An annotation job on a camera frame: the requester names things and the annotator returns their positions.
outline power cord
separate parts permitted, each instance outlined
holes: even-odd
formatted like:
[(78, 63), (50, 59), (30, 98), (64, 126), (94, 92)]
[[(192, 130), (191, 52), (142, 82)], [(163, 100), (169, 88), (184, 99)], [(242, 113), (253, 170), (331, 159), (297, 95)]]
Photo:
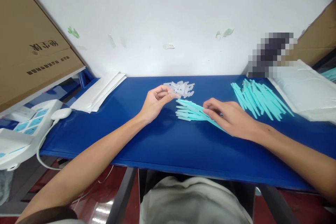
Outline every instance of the power cord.
[(59, 119), (56, 119), (56, 120), (52, 123), (51, 127), (48, 129), (48, 131), (47, 131), (47, 132), (44, 134), (44, 136), (42, 137), (42, 140), (40, 141), (40, 143), (39, 143), (39, 145), (38, 145), (38, 147), (37, 147), (37, 151), (36, 151), (36, 157), (37, 157), (37, 160), (40, 162), (41, 165), (43, 165), (45, 168), (48, 168), (48, 169), (50, 169), (50, 170), (61, 170), (61, 169), (60, 169), (60, 168), (50, 167), (50, 166), (46, 165), (46, 164), (42, 161), (42, 159), (41, 159), (41, 157), (40, 157), (40, 149), (41, 149), (41, 147), (42, 147), (42, 145), (43, 145), (43, 143), (44, 143), (44, 140), (46, 139), (48, 133), (49, 133), (49, 132), (51, 131), (51, 129), (56, 125), (56, 123), (58, 123), (58, 121), (59, 121)]
[[(60, 169), (60, 168), (54, 168), (54, 167), (51, 167), (51, 166), (46, 165), (46, 164), (41, 160), (41, 157), (40, 157), (40, 149), (41, 149), (41, 147), (42, 147), (42, 145), (43, 145), (43, 143), (44, 143), (44, 141), (45, 141), (45, 139), (46, 139), (48, 133), (51, 131), (51, 129), (52, 129), (58, 122), (59, 122), (59, 119), (56, 119), (56, 120), (52, 123), (51, 127), (48, 129), (48, 131), (47, 131), (47, 132), (44, 134), (44, 136), (42, 137), (42, 140), (40, 141), (40, 143), (39, 143), (39, 145), (38, 145), (38, 147), (37, 147), (37, 151), (36, 151), (36, 157), (37, 157), (37, 160), (40, 162), (41, 165), (43, 165), (45, 168), (48, 168), (48, 169), (50, 169), (50, 170), (61, 170), (61, 169)], [(80, 201), (81, 199), (83, 199), (84, 197), (86, 197), (86, 196), (92, 191), (92, 189), (96, 186), (97, 183), (99, 183), (99, 184), (104, 183), (104, 182), (106, 181), (106, 179), (109, 177), (109, 175), (110, 175), (110, 173), (111, 173), (113, 167), (114, 167), (114, 166), (112, 166), (110, 172), (108, 173), (108, 175), (106, 176), (106, 178), (105, 178), (102, 182), (100, 182), (99, 180), (97, 180), (97, 181), (95, 182), (95, 184), (91, 187), (91, 189), (90, 189), (86, 194), (84, 194), (84, 195), (81, 196), (80, 198), (74, 200), (74, 201), (72, 202), (72, 204), (75, 203), (76, 201)]]

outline blue table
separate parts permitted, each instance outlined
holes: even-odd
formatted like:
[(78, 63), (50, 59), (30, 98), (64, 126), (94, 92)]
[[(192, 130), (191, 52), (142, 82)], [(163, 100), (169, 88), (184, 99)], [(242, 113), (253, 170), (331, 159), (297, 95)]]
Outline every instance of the blue table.
[[(140, 111), (147, 91), (163, 83), (180, 80), (195, 83), (195, 93), (190, 100), (202, 105), (211, 97), (236, 101), (230, 83), (241, 85), (244, 78), (241, 75), (127, 78), (108, 96), (97, 113), (74, 111), (59, 122), (49, 133), (41, 154), (76, 157), (134, 117)], [(255, 81), (273, 88), (267, 79), (256, 78)], [(174, 101), (167, 104), (157, 119), (139, 132), (112, 164), (297, 190), (312, 189), (263, 147), (232, 137), (208, 122), (177, 119), (176, 105)], [(271, 121), (266, 114), (259, 121), (336, 158), (336, 127), (328, 122), (309, 122), (299, 115), (292, 117), (289, 114), (284, 115), (281, 122)]]

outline electrical socket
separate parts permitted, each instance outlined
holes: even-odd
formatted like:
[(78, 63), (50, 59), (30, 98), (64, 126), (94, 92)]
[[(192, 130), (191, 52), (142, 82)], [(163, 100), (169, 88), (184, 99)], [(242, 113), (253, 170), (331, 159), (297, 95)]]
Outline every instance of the electrical socket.
[(36, 131), (37, 127), (38, 126), (30, 128), (30, 129), (27, 129), (24, 133), (27, 134), (27, 135), (33, 135), (34, 132)]
[(34, 120), (29, 124), (29, 127), (33, 127), (33, 126), (39, 124), (40, 122), (42, 122), (42, 120), (43, 120), (43, 117), (39, 117), (39, 118), (34, 119)]
[(25, 122), (25, 123), (19, 124), (18, 126), (16, 126), (16, 128), (15, 128), (14, 131), (18, 132), (18, 131), (21, 131), (21, 130), (25, 129), (28, 126), (28, 123), (29, 122)]
[(44, 116), (47, 113), (48, 110), (49, 110), (48, 108), (46, 110), (41, 110), (40, 112), (38, 112), (36, 114), (35, 117)]

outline brown sleeve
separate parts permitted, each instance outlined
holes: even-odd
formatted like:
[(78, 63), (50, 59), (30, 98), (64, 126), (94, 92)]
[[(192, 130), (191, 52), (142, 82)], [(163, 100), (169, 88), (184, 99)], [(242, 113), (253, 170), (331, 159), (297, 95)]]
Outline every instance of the brown sleeve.
[(77, 219), (77, 215), (67, 206), (57, 206), (33, 213), (17, 224), (47, 224), (64, 219)]

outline white plastic bag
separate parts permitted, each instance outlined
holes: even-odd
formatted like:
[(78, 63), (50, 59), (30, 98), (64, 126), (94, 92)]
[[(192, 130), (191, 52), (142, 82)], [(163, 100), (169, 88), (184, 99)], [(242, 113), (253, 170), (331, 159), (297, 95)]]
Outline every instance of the white plastic bag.
[(309, 121), (336, 123), (336, 84), (303, 61), (273, 67), (273, 78), (268, 79), (293, 112)]

